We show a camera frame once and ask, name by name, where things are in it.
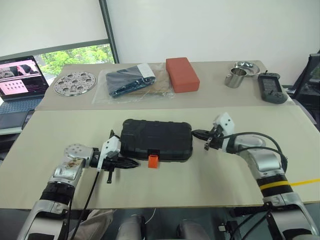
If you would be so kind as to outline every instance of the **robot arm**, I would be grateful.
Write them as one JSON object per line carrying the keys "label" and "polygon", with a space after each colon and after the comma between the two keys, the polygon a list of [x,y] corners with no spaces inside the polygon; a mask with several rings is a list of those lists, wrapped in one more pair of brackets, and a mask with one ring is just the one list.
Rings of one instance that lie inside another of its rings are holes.
{"label": "robot arm", "polygon": [[95,149],[81,144],[69,145],[64,150],[62,163],[51,175],[30,214],[18,240],[65,238],[68,226],[65,221],[69,203],[74,195],[83,168],[88,168],[95,157]]}
{"label": "robot arm", "polygon": [[110,138],[98,148],[81,144],[69,145],[63,152],[62,163],[54,170],[46,188],[29,213],[18,240],[64,240],[69,231],[66,221],[83,168],[93,167],[109,172],[111,183],[115,168],[130,169],[139,164],[129,158],[120,157],[120,140],[111,131]]}
{"label": "robot arm", "polygon": [[192,134],[206,141],[204,149],[222,149],[246,161],[269,208],[266,219],[273,239],[318,236],[314,221],[298,194],[293,192],[275,152],[263,149],[266,143],[256,135],[232,136],[234,127],[231,117],[224,113],[215,119],[211,131],[195,130]]}

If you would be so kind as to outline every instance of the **yellow stripe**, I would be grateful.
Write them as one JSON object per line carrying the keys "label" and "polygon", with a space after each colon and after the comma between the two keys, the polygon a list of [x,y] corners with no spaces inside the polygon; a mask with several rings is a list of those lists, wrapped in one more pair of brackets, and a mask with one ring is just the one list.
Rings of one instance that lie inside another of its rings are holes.
{"label": "yellow stripe", "polygon": [[303,185],[303,184],[312,184],[312,183],[316,183],[316,182],[320,182],[320,178],[307,180],[307,181],[297,181],[297,182],[291,183],[291,186],[299,186],[299,185]]}
{"label": "yellow stripe", "polygon": [[260,190],[269,189],[277,186],[283,186],[283,185],[290,185],[288,181],[275,181],[271,183],[267,183],[264,185],[261,185],[259,188]]}

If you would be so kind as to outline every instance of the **black remote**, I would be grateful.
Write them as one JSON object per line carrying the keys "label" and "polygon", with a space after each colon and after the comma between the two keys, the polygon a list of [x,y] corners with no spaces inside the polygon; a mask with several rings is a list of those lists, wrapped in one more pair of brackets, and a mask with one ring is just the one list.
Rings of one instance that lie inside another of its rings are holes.
{"label": "black remote", "polygon": [[259,74],[258,83],[262,100],[273,104],[283,104],[287,101],[288,96],[282,92],[279,78],[278,73],[265,72]]}

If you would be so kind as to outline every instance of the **laptop screen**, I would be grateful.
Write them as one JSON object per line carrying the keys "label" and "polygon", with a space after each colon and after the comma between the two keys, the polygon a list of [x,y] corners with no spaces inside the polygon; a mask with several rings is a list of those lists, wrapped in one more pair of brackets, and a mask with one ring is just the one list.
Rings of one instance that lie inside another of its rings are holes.
{"label": "laptop screen", "polygon": [[4,101],[43,96],[48,87],[33,56],[0,61],[0,97]]}

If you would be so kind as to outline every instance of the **black chair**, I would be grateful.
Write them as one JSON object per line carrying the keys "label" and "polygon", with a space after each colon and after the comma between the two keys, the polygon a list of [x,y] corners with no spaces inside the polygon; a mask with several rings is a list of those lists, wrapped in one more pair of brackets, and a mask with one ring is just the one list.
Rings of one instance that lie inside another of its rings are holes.
{"label": "black chair", "polygon": [[297,105],[302,105],[320,129],[320,51],[308,63],[293,86],[283,86]]}

